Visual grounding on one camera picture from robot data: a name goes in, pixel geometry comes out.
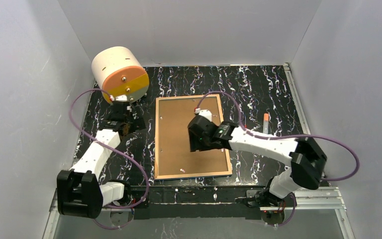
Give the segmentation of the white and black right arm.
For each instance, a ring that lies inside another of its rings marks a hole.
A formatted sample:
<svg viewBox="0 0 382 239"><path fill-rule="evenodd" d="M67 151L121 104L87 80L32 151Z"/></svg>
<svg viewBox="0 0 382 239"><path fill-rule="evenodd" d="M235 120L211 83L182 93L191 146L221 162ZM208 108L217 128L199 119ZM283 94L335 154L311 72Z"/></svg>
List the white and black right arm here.
<svg viewBox="0 0 382 239"><path fill-rule="evenodd" d="M216 125L207 117L195 115L188 125L190 151L228 149L246 151L286 166L281 174L273 177L263 191L255 193L252 200L278 202L300 188L319 188L327 157L311 137L280 139L242 128L224 121Z"/></svg>

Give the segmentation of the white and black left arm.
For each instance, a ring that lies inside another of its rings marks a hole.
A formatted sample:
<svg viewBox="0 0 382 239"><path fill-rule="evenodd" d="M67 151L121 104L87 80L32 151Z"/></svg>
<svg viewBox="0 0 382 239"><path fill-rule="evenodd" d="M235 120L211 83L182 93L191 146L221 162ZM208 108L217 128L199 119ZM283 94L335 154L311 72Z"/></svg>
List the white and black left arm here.
<svg viewBox="0 0 382 239"><path fill-rule="evenodd" d="M57 206L62 215L95 219L104 206L126 206L131 201L131 186L112 179L101 185L98 177L123 137L145 127L133 113L130 103L114 101L111 112L101 123L94 141L69 170L57 176Z"/></svg>

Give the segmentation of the white cylindrical drawer box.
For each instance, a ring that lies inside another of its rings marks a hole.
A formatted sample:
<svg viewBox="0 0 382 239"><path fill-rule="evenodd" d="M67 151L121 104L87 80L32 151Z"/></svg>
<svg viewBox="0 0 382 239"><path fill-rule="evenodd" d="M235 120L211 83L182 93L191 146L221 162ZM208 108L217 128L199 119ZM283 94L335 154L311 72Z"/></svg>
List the white cylindrical drawer box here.
<svg viewBox="0 0 382 239"><path fill-rule="evenodd" d="M98 53L92 60L92 73L107 102L108 95L126 96L135 102L147 94L149 76L133 53L126 47L115 46Z"/></svg>

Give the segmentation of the white orange-capped marker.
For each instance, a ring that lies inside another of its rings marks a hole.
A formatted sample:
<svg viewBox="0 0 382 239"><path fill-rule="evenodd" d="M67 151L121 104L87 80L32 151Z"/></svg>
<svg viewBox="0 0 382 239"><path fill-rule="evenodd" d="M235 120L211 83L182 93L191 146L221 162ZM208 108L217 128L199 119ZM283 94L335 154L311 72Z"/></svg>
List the white orange-capped marker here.
<svg viewBox="0 0 382 239"><path fill-rule="evenodd" d="M269 122L270 122L270 116L268 113L264 113L263 115L263 133L268 134L269 133Z"/></svg>

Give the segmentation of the black front mounting rail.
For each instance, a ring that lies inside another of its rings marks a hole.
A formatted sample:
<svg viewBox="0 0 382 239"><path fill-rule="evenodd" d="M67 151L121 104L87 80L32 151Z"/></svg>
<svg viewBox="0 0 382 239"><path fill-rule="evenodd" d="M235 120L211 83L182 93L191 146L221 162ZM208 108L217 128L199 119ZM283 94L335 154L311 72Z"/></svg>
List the black front mounting rail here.
<svg viewBox="0 0 382 239"><path fill-rule="evenodd" d="M152 186L148 198L134 207L134 219L245 218L282 223L291 200L281 204L257 204L256 186Z"/></svg>

